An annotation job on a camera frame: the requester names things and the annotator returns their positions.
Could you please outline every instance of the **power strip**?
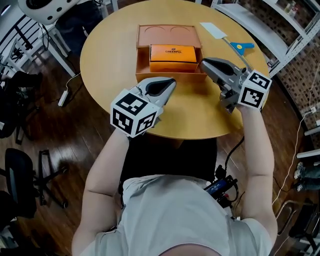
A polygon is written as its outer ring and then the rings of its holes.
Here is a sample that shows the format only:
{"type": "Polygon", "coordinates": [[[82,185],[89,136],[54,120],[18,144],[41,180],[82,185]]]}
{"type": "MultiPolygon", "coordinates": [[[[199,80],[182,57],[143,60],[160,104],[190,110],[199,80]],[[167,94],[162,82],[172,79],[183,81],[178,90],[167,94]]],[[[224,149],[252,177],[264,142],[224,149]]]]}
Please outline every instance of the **power strip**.
{"type": "Polygon", "coordinates": [[[58,106],[59,107],[62,107],[66,101],[66,98],[68,97],[68,94],[69,94],[69,91],[68,90],[65,90],[58,102],[58,106]]]}

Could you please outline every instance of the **cable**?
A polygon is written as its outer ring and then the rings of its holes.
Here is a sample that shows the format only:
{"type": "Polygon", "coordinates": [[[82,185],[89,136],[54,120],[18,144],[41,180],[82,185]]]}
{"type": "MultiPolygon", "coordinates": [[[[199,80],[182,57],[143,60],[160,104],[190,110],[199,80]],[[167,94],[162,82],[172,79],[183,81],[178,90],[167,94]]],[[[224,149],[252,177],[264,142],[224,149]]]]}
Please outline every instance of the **cable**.
{"type": "Polygon", "coordinates": [[[238,197],[239,197],[239,189],[238,189],[238,185],[237,185],[237,183],[236,183],[236,184],[234,184],[233,186],[234,186],[234,188],[235,188],[236,195],[235,195],[234,200],[229,200],[229,202],[230,202],[230,203],[233,203],[233,202],[237,201],[237,199],[238,199],[238,197]]]}
{"type": "Polygon", "coordinates": [[[38,26],[41,30],[41,33],[42,33],[42,44],[43,44],[43,47],[44,47],[44,50],[45,51],[48,51],[48,48],[49,48],[49,34],[48,34],[48,31],[46,29],[46,27],[44,25],[42,25],[42,27],[44,28],[44,30],[46,31],[46,34],[48,36],[48,39],[47,39],[47,45],[45,45],[45,35],[44,35],[44,31],[42,30],[41,26],[40,26],[40,23],[38,22],[38,26]]]}
{"type": "Polygon", "coordinates": [[[275,177],[275,176],[273,176],[273,179],[274,179],[274,181],[275,181],[276,185],[278,186],[278,188],[279,188],[282,192],[286,192],[286,193],[288,193],[290,190],[292,190],[292,189],[293,189],[293,188],[290,188],[288,191],[283,190],[283,189],[281,189],[281,187],[280,187],[280,185],[279,185],[279,183],[278,183],[278,181],[277,181],[277,179],[276,179],[276,177],[275,177]]]}
{"type": "Polygon", "coordinates": [[[229,158],[231,156],[231,154],[241,145],[242,142],[244,142],[245,140],[245,136],[242,137],[242,139],[239,141],[239,143],[237,145],[235,145],[235,147],[233,149],[231,149],[230,153],[227,155],[225,163],[224,163],[224,170],[227,171],[227,164],[229,161],[229,158]]]}
{"type": "Polygon", "coordinates": [[[275,201],[279,198],[279,195],[280,195],[282,189],[284,188],[285,183],[286,183],[286,180],[287,180],[287,178],[288,178],[288,176],[289,176],[290,169],[291,169],[292,165],[294,164],[295,156],[296,156],[296,153],[297,153],[298,137],[299,137],[299,130],[300,130],[300,127],[301,127],[301,123],[302,123],[302,121],[305,119],[306,115],[312,113],[312,110],[311,110],[311,94],[312,94],[312,90],[313,90],[314,85],[315,85],[315,81],[316,81],[316,77],[317,77],[319,68],[320,68],[320,63],[319,63],[319,65],[318,65],[318,67],[317,67],[317,69],[316,69],[316,72],[315,72],[315,74],[314,74],[314,79],[313,79],[313,82],[312,82],[312,85],[311,85],[311,88],[310,88],[310,91],[309,91],[309,108],[310,108],[310,111],[304,114],[302,120],[301,120],[300,123],[299,123],[299,128],[298,128],[298,131],[297,131],[297,133],[296,133],[296,141],[295,141],[294,155],[293,155],[293,157],[292,157],[292,162],[291,162],[291,165],[290,165],[290,167],[289,167],[288,174],[286,175],[286,177],[285,177],[285,179],[284,179],[284,181],[283,181],[283,185],[282,185],[281,189],[279,190],[278,195],[277,195],[276,198],[273,200],[272,205],[273,205],[273,204],[275,203],[275,201]]]}
{"type": "Polygon", "coordinates": [[[238,207],[238,205],[239,205],[239,203],[240,203],[240,201],[241,201],[242,196],[243,196],[245,193],[246,193],[246,191],[244,191],[244,192],[240,195],[240,198],[239,198],[238,202],[237,202],[236,205],[235,205],[235,208],[234,208],[235,218],[237,218],[237,207],[238,207]]]}
{"type": "Polygon", "coordinates": [[[2,65],[2,66],[4,66],[4,67],[8,67],[8,68],[11,68],[11,69],[13,69],[13,68],[14,68],[13,66],[10,66],[10,65],[5,65],[5,64],[2,64],[2,63],[0,63],[0,65],[2,65]]]}
{"type": "Polygon", "coordinates": [[[276,250],[276,252],[274,253],[273,256],[275,256],[275,255],[277,254],[277,252],[280,250],[280,248],[284,245],[284,243],[288,240],[289,237],[290,237],[290,236],[288,236],[288,237],[282,242],[282,244],[280,245],[280,247],[278,248],[278,250],[276,250]]]}
{"type": "Polygon", "coordinates": [[[66,82],[65,87],[66,87],[67,90],[69,90],[68,83],[69,83],[72,79],[74,79],[74,78],[76,78],[77,76],[79,76],[80,74],[81,74],[81,72],[80,72],[79,74],[74,75],[73,77],[71,77],[71,78],[68,80],[68,82],[66,82]]]}
{"type": "Polygon", "coordinates": [[[289,167],[288,174],[286,175],[286,177],[285,177],[285,179],[284,179],[283,185],[282,185],[282,187],[280,188],[280,190],[279,190],[279,192],[278,192],[278,195],[277,195],[276,198],[273,200],[272,205],[273,205],[273,204],[275,203],[275,201],[279,198],[279,195],[280,195],[282,189],[284,188],[285,183],[286,183],[286,180],[287,180],[287,178],[288,178],[288,176],[289,176],[289,174],[290,174],[290,169],[291,169],[292,165],[294,164],[295,156],[296,156],[296,153],[297,153],[298,137],[299,137],[299,131],[300,131],[300,128],[301,128],[301,123],[302,123],[302,121],[305,119],[306,115],[307,115],[307,114],[310,114],[310,113],[312,113],[312,111],[309,111],[309,112],[305,113],[304,116],[303,116],[303,118],[301,119],[301,121],[300,121],[300,123],[299,123],[299,128],[298,128],[298,131],[297,131],[297,133],[296,133],[296,141],[295,141],[295,146],[294,146],[294,154],[293,154],[293,157],[292,157],[292,162],[291,162],[291,165],[290,165],[290,167],[289,167]]]}
{"type": "Polygon", "coordinates": [[[72,97],[68,100],[67,104],[69,104],[76,97],[77,93],[80,91],[80,89],[82,88],[83,85],[84,85],[84,83],[80,84],[79,88],[74,92],[72,97]]]}

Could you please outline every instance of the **person's arm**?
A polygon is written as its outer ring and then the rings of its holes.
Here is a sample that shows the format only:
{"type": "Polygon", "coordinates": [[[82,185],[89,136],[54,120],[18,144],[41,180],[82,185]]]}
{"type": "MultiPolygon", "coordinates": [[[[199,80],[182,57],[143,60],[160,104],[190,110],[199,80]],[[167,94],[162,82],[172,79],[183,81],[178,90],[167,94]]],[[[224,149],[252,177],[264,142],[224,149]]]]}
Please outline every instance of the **person's arm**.
{"type": "Polygon", "coordinates": [[[244,126],[247,186],[241,217],[261,223],[274,244],[278,225],[272,208],[274,152],[260,111],[239,108],[244,126]]]}
{"type": "Polygon", "coordinates": [[[116,226],[115,201],[129,148],[127,136],[115,130],[94,162],[85,182],[81,222],[72,240],[72,255],[80,255],[100,232],[116,226]]]}

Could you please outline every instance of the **white card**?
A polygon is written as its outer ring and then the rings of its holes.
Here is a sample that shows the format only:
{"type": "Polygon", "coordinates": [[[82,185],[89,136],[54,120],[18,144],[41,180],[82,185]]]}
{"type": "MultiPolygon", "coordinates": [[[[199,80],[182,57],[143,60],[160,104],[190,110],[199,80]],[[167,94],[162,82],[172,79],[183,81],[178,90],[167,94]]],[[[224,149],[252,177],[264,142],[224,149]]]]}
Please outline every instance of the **white card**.
{"type": "Polygon", "coordinates": [[[200,24],[215,38],[221,39],[227,35],[211,22],[200,22],[200,24]]]}

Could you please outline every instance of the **round wooden table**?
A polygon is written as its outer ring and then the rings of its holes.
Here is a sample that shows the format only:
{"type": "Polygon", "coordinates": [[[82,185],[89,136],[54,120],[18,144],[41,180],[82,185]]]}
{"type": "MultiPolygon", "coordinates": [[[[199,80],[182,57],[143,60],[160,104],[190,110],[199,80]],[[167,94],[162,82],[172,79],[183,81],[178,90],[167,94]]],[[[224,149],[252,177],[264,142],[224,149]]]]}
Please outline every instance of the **round wooden table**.
{"type": "MultiPolygon", "coordinates": [[[[126,6],[105,18],[91,32],[81,52],[83,82],[95,101],[107,112],[110,103],[123,90],[137,84],[138,25],[193,25],[202,43],[203,57],[216,57],[245,67],[241,59],[222,40],[215,39],[200,22],[211,22],[231,42],[254,43],[236,22],[207,6],[184,0],[148,0],[126,6]]],[[[268,66],[255,44],[245,57],[258,71],[268,76],[268,66]]],[[[149,133],[174,139],[214,138],[240,129],[242,119],[236,109],[229,114],[220,106],[220,89],[207,77],[201,84],[177,83],[155,128],[149,133]]]]}

